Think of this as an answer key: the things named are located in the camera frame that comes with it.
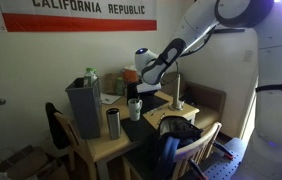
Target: chair backrest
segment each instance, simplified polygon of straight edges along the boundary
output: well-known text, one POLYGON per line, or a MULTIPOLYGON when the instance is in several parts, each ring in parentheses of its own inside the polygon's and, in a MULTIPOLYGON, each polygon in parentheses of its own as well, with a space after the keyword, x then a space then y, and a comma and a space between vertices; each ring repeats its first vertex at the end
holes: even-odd
POLYGON ((60 122, 65 133, 67 134, 71 142, 70 148, 73 148, 73 150, 76 151, 80 156, 84 156, 85 159, 87 158, 92 160, 91 153, 87 147, 88 144, 79 136, 79 131, 71 118, 58 112, 54 113, 54 116, 60 122))
POLYGON ((220 129, 221 123, 216 122, 213 126, 204 132, 197 141, 177 150, 174 162, 176 163, 172 180, 178 179, 189 169, 188 159, 193 159, 197 164, 204 158, 205 151, 213 146, 220 129))

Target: wooden chair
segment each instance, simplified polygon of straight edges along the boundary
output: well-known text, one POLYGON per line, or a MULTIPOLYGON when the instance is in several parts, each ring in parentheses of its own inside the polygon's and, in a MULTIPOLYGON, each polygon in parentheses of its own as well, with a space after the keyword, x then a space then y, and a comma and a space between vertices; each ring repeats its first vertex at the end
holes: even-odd
MULTIPOLYGON (((221 129, 221 126, 222 125, 219 122, 214 123, 210 129, 205 130, 203 132, 202 137, 200 139, 176 151, 174 157, 174 162, 176 164, 171 178, 172 180, 178 179, 187 172, 187 170, 189 169, 188 159, 193 159, 195 163, 199 164, 201 160, 209 156, 207 152, 210 153, 210 150, 213 146, 213 142, 216 139, 217 134, 221 129)), ((139 162, 142 161, 142 159, 139 158, 138 160, 136 158, 138 157, 132 156, 131 159, 131 156, 123 156, 122 159, 125 179, 131 179, 131 172, 135 175, 137 179, 149 179, 149 177, 152 177, 152 174, 149 175, 147 174, 148 172, 145 172, 145 169, 147 168, 141 167, 142 165, 140 165, 139 162)))
POLYGON ((87 164, 90 180, 96 180, 97 172, 96 172, 95 162, 93 161, 87 142, 80 138, 76 126, 73 124, 72 120, 70 120, 69 117, 58 112, 54 113, 54 116, 60 122, 61 126, 63 127, 64 131, 66 132, 71 142, 70 146, 68 146, 71 171, 75 169, 75 162, 74 162, 74 152, 75 152, 87 164))

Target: plastic bottle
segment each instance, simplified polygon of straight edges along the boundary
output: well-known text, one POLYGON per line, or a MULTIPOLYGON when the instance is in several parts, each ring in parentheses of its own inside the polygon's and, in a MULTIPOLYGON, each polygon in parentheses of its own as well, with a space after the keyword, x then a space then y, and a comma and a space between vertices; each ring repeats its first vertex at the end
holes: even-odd
POLYGON ((97 80, 97 75, 95 74, 95 68, 86 68, 86 73, 84 74, 84 87, 92 87, 94 82, 97 80))
POLYGON ((123 84, 123 78, 122 77, 118 77, 117 81, 116 81, 116 91, 117 91, 117 95, 119 96, 123 96, 124 95, 124 84, 123 84))

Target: stainless steel tumbler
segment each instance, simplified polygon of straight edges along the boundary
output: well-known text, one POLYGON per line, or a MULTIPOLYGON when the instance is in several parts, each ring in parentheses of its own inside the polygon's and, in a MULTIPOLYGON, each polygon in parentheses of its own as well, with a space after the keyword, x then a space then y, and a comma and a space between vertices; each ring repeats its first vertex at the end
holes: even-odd
POLYGON ((121 135, 120 111, 117 108, 111 108, 107 110, 106 114, 110 138, 113 140, 118 139, 121 135))

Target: white cup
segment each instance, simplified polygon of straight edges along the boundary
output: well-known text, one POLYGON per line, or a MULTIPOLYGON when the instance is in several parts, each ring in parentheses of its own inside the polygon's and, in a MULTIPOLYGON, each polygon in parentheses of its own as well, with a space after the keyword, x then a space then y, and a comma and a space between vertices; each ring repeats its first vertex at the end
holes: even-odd
POLYGON ((132 121, 138 121, 140 119, 142 103, 143 102, 141 99, 137 99, 137 98, 129 99, 128 106, 129 106, 130 119, 132 121))

